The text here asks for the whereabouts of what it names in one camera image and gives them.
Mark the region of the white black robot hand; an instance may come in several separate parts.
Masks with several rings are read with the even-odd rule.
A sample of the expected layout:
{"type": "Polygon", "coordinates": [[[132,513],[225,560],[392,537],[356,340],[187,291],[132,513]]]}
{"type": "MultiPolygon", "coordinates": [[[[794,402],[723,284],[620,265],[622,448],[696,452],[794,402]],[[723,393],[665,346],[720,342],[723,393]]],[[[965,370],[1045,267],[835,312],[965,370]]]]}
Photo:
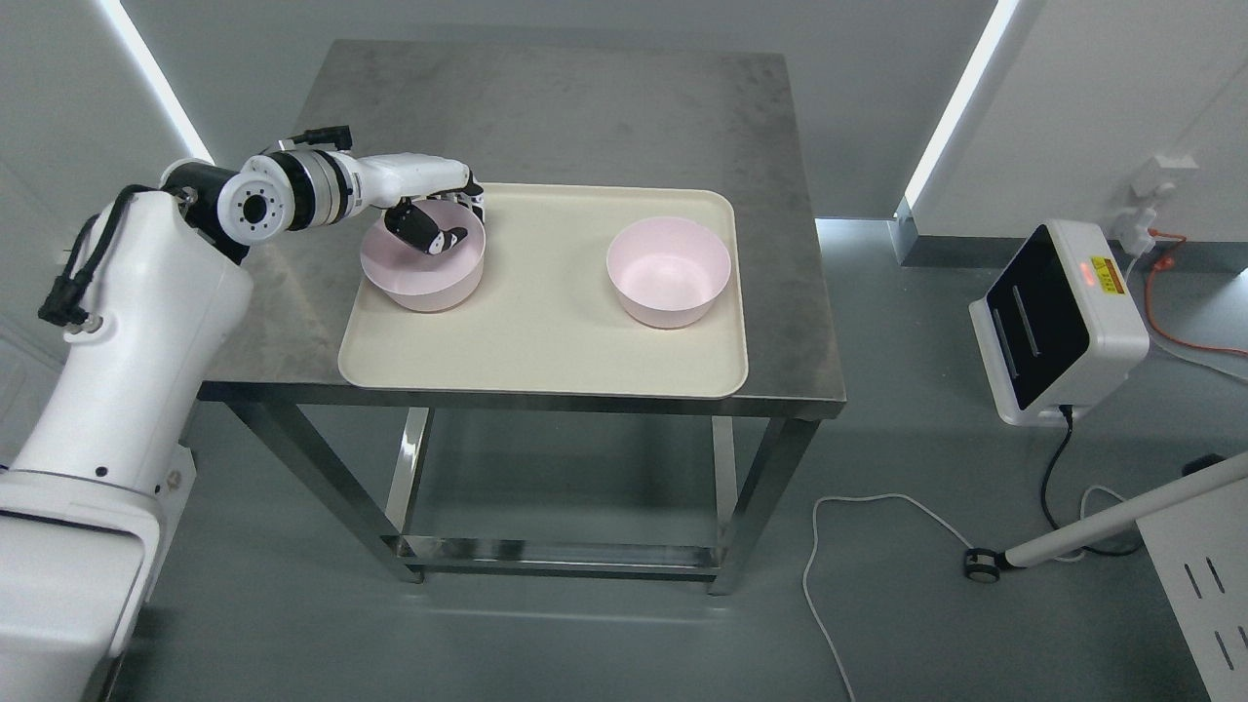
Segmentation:
{"type": "Polygon", "coordinates": [[[363,157],[359,166],[364,204],[382,209],[379,222],[416,252],[441,256],[468,237],[468,227],[437,225],[417,204],[452,204],[485,224],[485,189],[458,160],[426,154],[363,157]]]}

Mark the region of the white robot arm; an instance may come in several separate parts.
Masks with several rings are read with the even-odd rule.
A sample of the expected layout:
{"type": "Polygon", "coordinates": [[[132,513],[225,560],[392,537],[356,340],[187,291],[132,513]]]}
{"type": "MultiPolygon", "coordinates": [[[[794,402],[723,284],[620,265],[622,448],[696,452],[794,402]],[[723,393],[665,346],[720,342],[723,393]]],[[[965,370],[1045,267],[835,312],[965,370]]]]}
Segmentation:
{"type": "Polygon", "coordinates": [[[236,172],[178,160],[89,219],[39,310],[66,363],[2,472],[5,701],[84,700],[129,648],[191,485],[178,432],[250,306],[250,247],[454,190],[480,201],[463,162],[356,157],[328,127],[236,172]]]}

